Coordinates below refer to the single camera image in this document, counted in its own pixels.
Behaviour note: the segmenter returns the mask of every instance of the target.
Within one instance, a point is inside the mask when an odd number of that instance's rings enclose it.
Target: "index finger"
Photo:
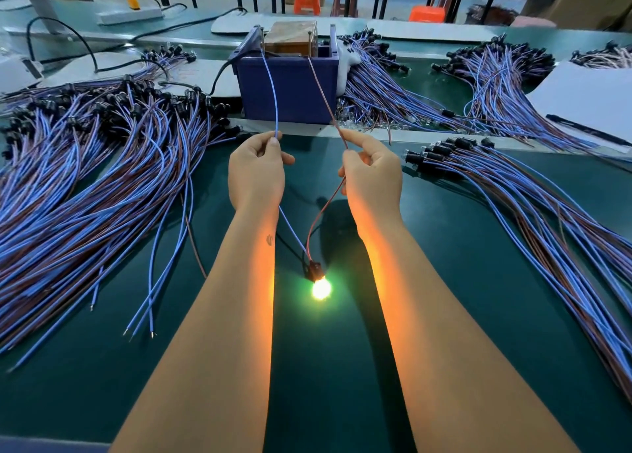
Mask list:
[[[249,139],[246,139],[244,143],[240,145],[239,148],[250,150],[251,152],[254,152],[254,154],[256,155],[259,153],[261,149],[263,149],[263,147],[268,142],[268,140],[273,137],[274,137],[274,130],[271,130],[269,132],[263,132],[260,134],[255,134]],[[280,139],[281,137],[283,137],[283,134],[279,131],[279,135],[277,136],[277,138]]]
[[[373,136],[351,129],[340,129],[340,131],[343,133],[345,140],[348,140],[358,147],[362,147],[371,157],[378,152],[384,153],[389,151],[387,146]]]

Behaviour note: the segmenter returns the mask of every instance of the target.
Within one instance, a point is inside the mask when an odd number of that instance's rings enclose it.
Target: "person's right arm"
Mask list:
[[[419,451],[575,452],[555,417],[454,297],[399,212],[399,157],[342,129],[343,194],[373,268]]]

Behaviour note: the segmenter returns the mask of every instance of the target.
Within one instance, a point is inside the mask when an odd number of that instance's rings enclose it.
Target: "workbench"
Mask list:
[[[104,44],[125,36],[212,13],[191,10],[176,19],[142,26],[90,25],[86,2],[55,2],[59,17]],[[3,13],[3,24],[19,40],[33,12]],[[509,42],[546,47],[559,58],[573,50],[601,48],[610,39],[631,36],[600,32],[508,28]],[[170,33],[172,42],[188,39],[200,57],[227,57],[238,38],[210,34],[202,24]],[[165,39],[147,39],[151,44]],[[40,32],[43,56],[67,40]],[[462,109],[470,88],[455,79],[430,74],[429,65],[454,44],[391,42],[408,57],[407,88]],[[428,142],[423,133],[393,131],[391,148],[401,154]],[[340,139],[286,135],[283,148],[296,156],[286,168],[282,208],[304,238],[320,207],[336,189]],[[192,223],[202,264],[213,264],[233,217],[227,191],[227,162],[234,146],[210,148],[193,175]],[[557,182],[598,221],[632,238],[632,177],[593,157],[539,150],[507,153]],[[432,265],[472,317],[551,410],[584,452],[632,451],[632,408],[613,385],[579,326],[511,242],[485,205],[454,184],[421,178],[404,168],[401,199],[404,221]],[[174,220],[165,231],[157,265],[165,265],[178,233]],[[148,238],[102,284],[93,312],[75,314],[19,370],[0,375],[0,435],[109,443],[151,375],[171,337],[202,286],[203,277],[187,242],[157,306],[155,330],[129,341],[122,332],[146,296]],[[332,295],[311,297],[300,252],[287,226],[279,223],[276,247],[273,360],[266,452],[402,452],[413,445],[403,396],[367,253],[346,202],[338,196],[312,237],[312,252],[322,260]],[[11,367],[32,342],[0,358]]]

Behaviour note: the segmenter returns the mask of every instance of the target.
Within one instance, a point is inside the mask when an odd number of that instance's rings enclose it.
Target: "glowing bulb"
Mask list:
[[[331,293],[331,284],[329,281],[322,277],[320,280],[316,280],[312,287],[312,296],[316,300],[324,300]]]

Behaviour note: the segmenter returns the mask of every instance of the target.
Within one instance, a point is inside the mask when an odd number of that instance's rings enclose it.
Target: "skin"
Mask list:
[[[343,194],[365,243],[419,451],[578,451],[438,276],[399,212],[399,158],[342,129]],[[231,156],[235,208],[209,278],[112,452],[260,452],[273,326],[274,233],[285,186],[268,132]]]

